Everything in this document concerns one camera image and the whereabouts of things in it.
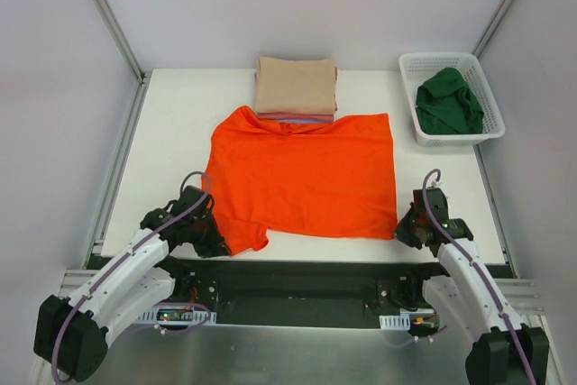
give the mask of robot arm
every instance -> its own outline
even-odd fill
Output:
[[[192,243],[201,257],[229,254],[212,217],[213,203],[207,192],[182,189],[179,200],[148,213],[128,245],[90,281],[69,298],[50,296],[42,303],[34,352],[52,363],[57,383],[62,383],[58,370],[78,382],[86,380],[143,311],[186,295],[193,277],[169,256],[177,246]]]
[[[424,300],[463,336],[471,385],[544,385],[549,343],[543,329],[529,328],[509,305],[482,263],[467,224],[449,218],[441,189],[426,189],[425,182],[413,198],[395,237],[410,247],[428,247],[440,266],[417,265],[407,280],[391,288],[389,300],[407,309]]]

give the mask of orange shirt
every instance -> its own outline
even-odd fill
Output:
[[[206,173],[233,254],[263,248],[267,229],[389,240],[397,225],[387,114],[282,124],[243,106],[216,127]]]

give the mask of plastic basket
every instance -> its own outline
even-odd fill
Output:
[[[490,91],[489,83],[477,58],[470,53],[409,53],[398,60],[403,77],[408,104],[415,126],[415,137],[421,146],[472,146],[487,139],[501,137],[505,133],[505,124]],[[483,132],[481,134],[431,135],[423,133],[417,119],[415,101],[417,89],[424,81],[430,79],[441,69],[452,67],[458,69],[472,92],[479,100],[483,112]]]

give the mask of green cloth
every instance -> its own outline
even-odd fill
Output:
[[[461,73],[445,68],[417,90],[417,118],[427,134],[480,134],[483,109]]]

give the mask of white tabletop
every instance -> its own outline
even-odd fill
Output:
[[[186,174],[203,170],[213,130],[240,105],[252,105],[254,70],[155,69],[126,162],[102,254],[117,254],[144,215],[179,196]],[[504,258],[489,201],[472,147],[421,148],[414,138],[400,74],[383,71],[339,71],[337,117],[389,113],[395,148],[398,218],[407,211],[413,189],[431,169],[443,172],[443,192],[451,217],[462,218],[475,235],[487,263]],[[200,179],[191,184],[200,186]],[[334,239],[268,231],[269,245],[216,260],[424,262],[429,250],[397,241]],[[196,258],[191,245],[173,255]]]

